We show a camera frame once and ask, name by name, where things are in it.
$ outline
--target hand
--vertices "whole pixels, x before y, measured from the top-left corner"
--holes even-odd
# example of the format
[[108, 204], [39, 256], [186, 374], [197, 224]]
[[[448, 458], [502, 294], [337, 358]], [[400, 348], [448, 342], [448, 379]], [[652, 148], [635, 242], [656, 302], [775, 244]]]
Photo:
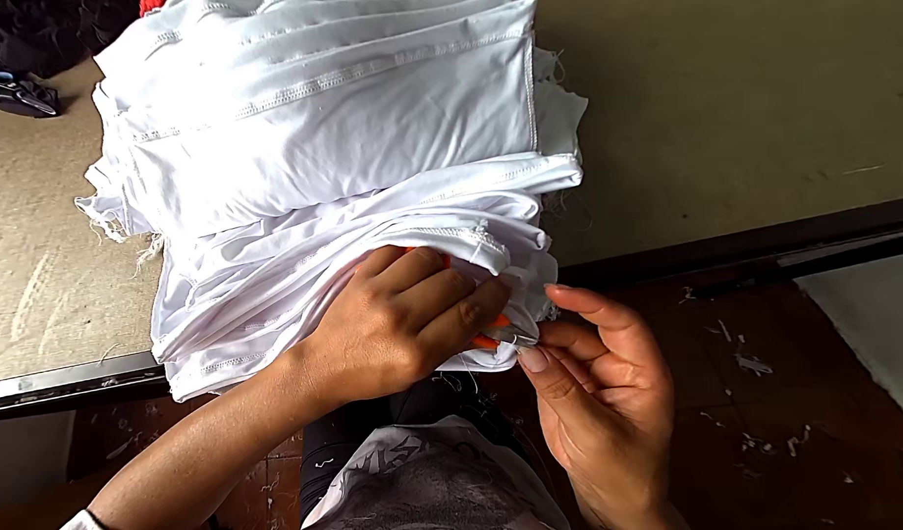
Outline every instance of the hand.
[[518, 359], [537, 392], [540, 426], [597, 528], [673, 528], [666, 501], [673, 384], [657, 343], [632, 309], [591, 291], [547, 286], [563, 309], [599, 327], [541, 322]]
[[419, 247], [387, 246], [360, 264], [318, 328], [296, 348], [335, 404], [412, 386], [466, 349], [504, 309], [510, 288], [497, 278], [475, 286]]

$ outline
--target black pants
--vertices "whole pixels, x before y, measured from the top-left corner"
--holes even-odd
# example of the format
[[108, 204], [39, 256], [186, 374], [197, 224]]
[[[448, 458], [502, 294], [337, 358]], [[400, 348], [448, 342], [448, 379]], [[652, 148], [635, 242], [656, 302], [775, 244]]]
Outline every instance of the black pants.
[[302, 523], [374, 429], [394, 424], [434, 424], [452, 414], [474, 424], [491, 443], [509, 447], [529, 461], [510, 422], [468, 373], [437, 371], [408, 391], [347, 403], [304, 428]]

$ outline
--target tiled floor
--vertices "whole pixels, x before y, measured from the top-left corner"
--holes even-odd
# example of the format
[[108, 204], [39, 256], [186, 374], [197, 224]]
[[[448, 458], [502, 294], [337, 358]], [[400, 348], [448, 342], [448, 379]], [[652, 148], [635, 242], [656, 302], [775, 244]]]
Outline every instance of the tiled floor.
[[[674, 374], [670, 496], [693, 529], [903, 529], [903, 412], [821, 310], [794, 284], [712, 301], [685, 301], [683, 285], [673, 280], [610, 295], [642, 311]], [[479, 379], [577, 521], [522, 372]], [[202, 402], [81, 410], [70, 474], [126, 461]], [[221, 526], [296, 528], [300, 463], [296, 436], [236, 487], [217, 511]]]

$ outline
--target folded white fabric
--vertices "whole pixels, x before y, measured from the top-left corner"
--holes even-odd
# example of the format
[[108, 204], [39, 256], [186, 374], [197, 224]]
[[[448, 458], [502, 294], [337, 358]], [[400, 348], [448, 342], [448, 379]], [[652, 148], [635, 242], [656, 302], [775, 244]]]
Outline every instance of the folded white fabric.
[[170, 0], [95, 58], [103, 156], [77, 204], [110, 237], [165, 238], [151, 336], [176, 400], [271, 362], [386, 244], [515, 275], [505, 314], [535, 332], [556, 279], [539, 195], [581, 180], [585, 100], [552, 82], [554, 54], [534, 56], [533, 8]]

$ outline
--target red fabric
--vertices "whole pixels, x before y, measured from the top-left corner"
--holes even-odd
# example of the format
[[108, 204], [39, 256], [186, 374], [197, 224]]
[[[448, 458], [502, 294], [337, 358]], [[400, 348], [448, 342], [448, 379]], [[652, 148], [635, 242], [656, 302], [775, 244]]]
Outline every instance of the red fabric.
[[151, 9], [156, 9], [158, 7], [163, 7], [163, 3], [167, 0], [139, 0], [140, 2], [140, 16], [144, 16], [144, 13]]

